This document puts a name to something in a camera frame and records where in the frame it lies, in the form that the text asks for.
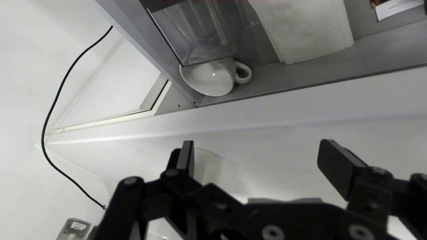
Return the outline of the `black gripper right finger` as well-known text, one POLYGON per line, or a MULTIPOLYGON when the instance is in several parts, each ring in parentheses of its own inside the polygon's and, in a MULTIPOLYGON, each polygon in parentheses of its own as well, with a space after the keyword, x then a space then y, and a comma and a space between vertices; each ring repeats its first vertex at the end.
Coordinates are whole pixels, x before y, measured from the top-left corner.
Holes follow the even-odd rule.
POLYGON ((317 167, 348 202, 348 234, 362 238, 392 240, 386 230, 394 215, 417 240, 427 240, 427 178, 412 173, 396 178, 389 170, 362 161, 334 139, 318 143, 317 167))

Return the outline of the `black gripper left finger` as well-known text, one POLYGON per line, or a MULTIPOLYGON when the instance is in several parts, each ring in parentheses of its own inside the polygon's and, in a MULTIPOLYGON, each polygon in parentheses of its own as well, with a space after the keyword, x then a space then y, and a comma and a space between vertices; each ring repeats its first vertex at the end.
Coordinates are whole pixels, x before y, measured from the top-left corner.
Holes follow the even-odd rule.
POLYGON ((182 240, 240 240, 213 202, 222 197, 216 186, 194 177, 194 145, 174 147, 160 177, 145 181, 124 177, 116 185, 92 240, 146 240, 149 222, 165 218, 182 240))

